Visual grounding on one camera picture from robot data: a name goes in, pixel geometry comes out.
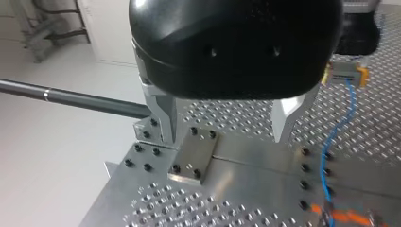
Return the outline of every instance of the perforated metal plate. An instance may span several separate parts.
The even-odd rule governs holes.
[[[110,226],[316,226],[318,214],[311,204],[323,204],[319,181],[300,187],[298,176],[264,167],[213,159],[202,186],[169,180],[167,172],[176,151],[142,144],[132,148],[117,168],[80,227]],[[152,153],[154,148],[161,155]],[[149,164],[151,171],[143,166]],[[390,226],[401,222],[401,200],[334,187],[334,202],[341,212],[365,216],[375,209]],[[306,202],[305,210],[300,202]],[[355,226],[338,222],[337,226]]]
[[[401,161],[401,8],[382,6],[377,13],[382,39],[369,57],[370,82],[357,90],[357,112],[339,131],[333,152],[360,161],[400,165]],[[335,56],[334,60],[351,60]],[[350,103],[344,85],[321,87],[314,106],[294,127],[290,145],[321,148]],[[184,104],[190,125],[272,142],[270,101],[195,101]]]

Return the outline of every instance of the screw hole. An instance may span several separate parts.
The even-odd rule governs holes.
[[[207,45],[203,48],[203,54],[206,57],[214,58],[218,54],[218,52],[212,45]]]
[[[265,49],[265,53],[269,57],[278,57],[280,55],[280,47],[278,46],[267,46]]]

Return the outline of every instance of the aluminum plate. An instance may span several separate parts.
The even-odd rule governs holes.
[[[323,204],[320,183],[265,168],[213,159],[202,186],[169,180],[167,172],[176,155],[173,149],[154,146],[132,148],[117,168],[80,227],[110,226],[316,226],[318,215],[299,203]],[[144,164],[153,169],[148,172]],[[401,222],[401,200],[335,187],[336,209],[366,216],[375,209],[390,226]],[[350,226],[338,222],[337,226]]]

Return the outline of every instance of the gray machine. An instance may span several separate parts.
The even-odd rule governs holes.
[[[178,99],[144,78],[148,108],[4,80],[0,92],[143,118],[121,164],[106,163],[111,178],[80,227],[323,227],[329,218],[344,227],[400,226],[401,7],[380,6],[375,18],[381,41],[370,80],[323,157],[351,102],[339,79],[357,79],[351,66],[362,59],[335,55],[326,85],[290,100]],[[138,65],[143,73],[140,58]]]

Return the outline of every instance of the metal block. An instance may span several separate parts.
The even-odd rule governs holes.
[[[190,128],[168,171],[168,177],[177,182],[201,184],[207,175],[217,141],[215,131]]]

